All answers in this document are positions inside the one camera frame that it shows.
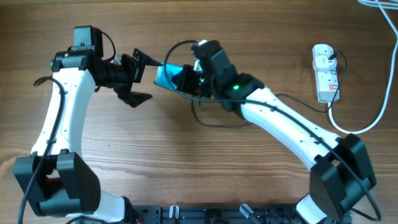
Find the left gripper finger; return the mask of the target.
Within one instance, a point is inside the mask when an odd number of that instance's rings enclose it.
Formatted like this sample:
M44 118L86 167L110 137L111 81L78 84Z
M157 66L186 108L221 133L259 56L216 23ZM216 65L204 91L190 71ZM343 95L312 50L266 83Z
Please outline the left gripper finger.
M157 60L154 60L151 57L143 57L142 60L145 66L155 66L155 67L163 66L161 62L158 62Z
M118 85L114 87L113 90L120 100L132 108L152 98L151 94L131 91L131 87L127 85Z

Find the light blue smartphone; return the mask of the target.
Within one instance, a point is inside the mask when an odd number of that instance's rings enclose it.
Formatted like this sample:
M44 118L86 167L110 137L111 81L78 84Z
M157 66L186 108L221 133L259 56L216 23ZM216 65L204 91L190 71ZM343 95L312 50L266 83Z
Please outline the light blue smartphone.
M183 67L181 66L170 63L164 66L164 63L162 62L162 65L157 68L154 78L154 84L162 88L175 91L177 89L177 86L172 81L172 78L181 73L182 70Z

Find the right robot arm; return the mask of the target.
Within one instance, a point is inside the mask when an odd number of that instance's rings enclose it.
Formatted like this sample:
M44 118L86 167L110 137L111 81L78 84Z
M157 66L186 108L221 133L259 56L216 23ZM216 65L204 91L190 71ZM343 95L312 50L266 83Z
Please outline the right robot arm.
M295 212L305 223L340 221L366 198L381 219L370 191L376 175L361 138L341 137L312 123L281 102L263 82L240 73L216 40L190 42L194 65L164 63L171 89L192 103L217 103L254 124L292 151L309 170L308 193Z

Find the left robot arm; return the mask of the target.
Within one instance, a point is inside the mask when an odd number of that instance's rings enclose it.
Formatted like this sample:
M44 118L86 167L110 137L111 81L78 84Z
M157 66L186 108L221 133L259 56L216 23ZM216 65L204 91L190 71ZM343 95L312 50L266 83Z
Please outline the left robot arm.
M35 86L53 83L44 126L31 153L18 157L14 176L24 196L18 214L22 223L26 206L39 217L70 217L72 221L141 223L142 217L128 198L101 189L98 176L81 155L86 111L101 87L113 89L131 107L150 99L132 91L147 66L159 62L135 49L132 55L105 58L105 33L93 26L76 26L74 43L55 54L52 74L38 78Z

